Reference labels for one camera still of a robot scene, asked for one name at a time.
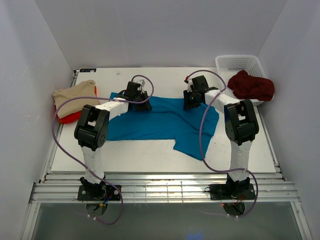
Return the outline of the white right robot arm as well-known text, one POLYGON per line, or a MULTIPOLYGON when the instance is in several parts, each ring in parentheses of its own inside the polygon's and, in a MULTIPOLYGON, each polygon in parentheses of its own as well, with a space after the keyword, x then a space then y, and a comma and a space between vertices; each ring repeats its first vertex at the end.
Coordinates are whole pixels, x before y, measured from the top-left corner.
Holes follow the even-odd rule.
POLYGON ((256 197, 248 170, 250 149, 259 132, 259 124, 251 100, 236 100, 216 87, 209 87, 202 76, 186 78, 183 92, 184 110, 206 104, 224 114, 224 127, 231 143, 229 170, 225 171, 224 184, 211 184, 208 193, 211 200, 253 200, 256 197))

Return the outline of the blue t shirt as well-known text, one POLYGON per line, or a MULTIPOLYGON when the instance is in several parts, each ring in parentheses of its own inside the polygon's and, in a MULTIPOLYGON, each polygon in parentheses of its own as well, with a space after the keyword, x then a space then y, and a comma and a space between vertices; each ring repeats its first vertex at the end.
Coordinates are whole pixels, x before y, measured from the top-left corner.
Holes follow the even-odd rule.
POLYGON ((175 140, 173 149, 197 160, 206 154, 219 121, 214 107, 184 110, 182 98, 150 98, 152 110, 130 110, 109 121, 107 140, 175 140))

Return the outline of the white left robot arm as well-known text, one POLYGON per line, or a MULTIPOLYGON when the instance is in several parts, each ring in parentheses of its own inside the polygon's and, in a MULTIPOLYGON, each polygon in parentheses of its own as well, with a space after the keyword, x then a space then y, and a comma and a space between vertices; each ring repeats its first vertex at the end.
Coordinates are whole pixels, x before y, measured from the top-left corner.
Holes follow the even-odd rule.
POLYGON ((102 167, 101 147, 107 140, 109 121, 131 110, 152 110, 148 94, 144 90, 145 81, 130 81, 126 90, 119 92, 111 100, 100 105, 85 105, 77 122, 74 137, 80 146, 85 175, 80 178, 83 190, 95 200, 107 194, 105 173, 102 167))

